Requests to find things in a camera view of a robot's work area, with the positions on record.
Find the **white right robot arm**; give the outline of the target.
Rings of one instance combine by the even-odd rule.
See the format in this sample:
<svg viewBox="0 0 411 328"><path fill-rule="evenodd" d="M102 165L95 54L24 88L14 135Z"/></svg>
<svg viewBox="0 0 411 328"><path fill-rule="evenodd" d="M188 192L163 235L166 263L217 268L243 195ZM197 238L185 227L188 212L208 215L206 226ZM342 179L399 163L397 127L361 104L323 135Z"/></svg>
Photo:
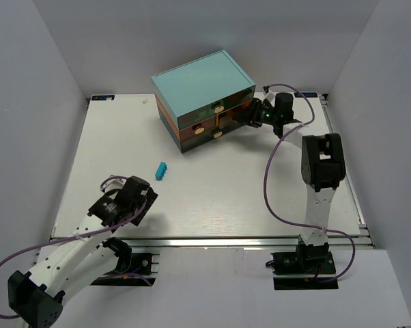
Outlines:
<svg viewBox="0 0 411 328"><path fill-rule="evenodd" d="M294 96L297 93L277 93L274 103L268 98L253 99L234 114L233 119L243 125L259 128L267 124L279 138L268 159L263 181L264 201L270 214L280 222L301 229L300 243L312 249L328 249L328 221L332 199L345 178L345 160L341 137L337 133L315 135L310 123L294 118ZM307 205L302 223L279 217L271 208L267 195L270 165L278 147L284 142L301 151L300 172L307 186Z"/></svg>

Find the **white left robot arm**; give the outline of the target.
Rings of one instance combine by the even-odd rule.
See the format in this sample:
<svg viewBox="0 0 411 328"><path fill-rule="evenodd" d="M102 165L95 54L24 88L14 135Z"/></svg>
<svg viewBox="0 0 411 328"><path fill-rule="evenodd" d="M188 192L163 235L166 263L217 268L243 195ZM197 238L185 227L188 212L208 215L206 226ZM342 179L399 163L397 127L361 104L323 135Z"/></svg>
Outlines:
<svg viewBox="0 0 411 328"><path fill-rule="evenodd" d="M93 283L118 284L133 277L150 283L151 254L134 253L114 233L129 223L139 225L158 194L136 176L102 191L72 236L26 273L9 277L9 306L30 327L51 327L66 303Z"/></svg>

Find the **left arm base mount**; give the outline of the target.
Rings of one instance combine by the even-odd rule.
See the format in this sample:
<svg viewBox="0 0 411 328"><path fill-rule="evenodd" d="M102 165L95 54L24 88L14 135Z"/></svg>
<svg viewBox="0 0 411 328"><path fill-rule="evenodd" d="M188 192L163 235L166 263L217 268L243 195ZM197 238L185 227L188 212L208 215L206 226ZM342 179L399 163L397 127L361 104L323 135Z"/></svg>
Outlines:
<svg viewBox="0 0 411 328"><path fill-rule="evenodd" d="M112 271L91 283L92 286L152 287L156 281L160 253L156 249L133 247L128 262L123 261Z"/></svg>

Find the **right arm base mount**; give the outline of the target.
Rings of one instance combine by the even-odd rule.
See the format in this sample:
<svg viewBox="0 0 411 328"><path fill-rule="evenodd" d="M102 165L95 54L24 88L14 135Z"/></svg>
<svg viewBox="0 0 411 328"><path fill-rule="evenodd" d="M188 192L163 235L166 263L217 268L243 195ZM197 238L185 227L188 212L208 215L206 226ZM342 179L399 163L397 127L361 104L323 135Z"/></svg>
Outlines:
<svg viewBox="0 0 411 328"><path fill-rule="evenodd" d="M275 290L337 290L336 267L331 252L323 261L303 267L295 252L271 253L266 268L272 269Z"/></svg>

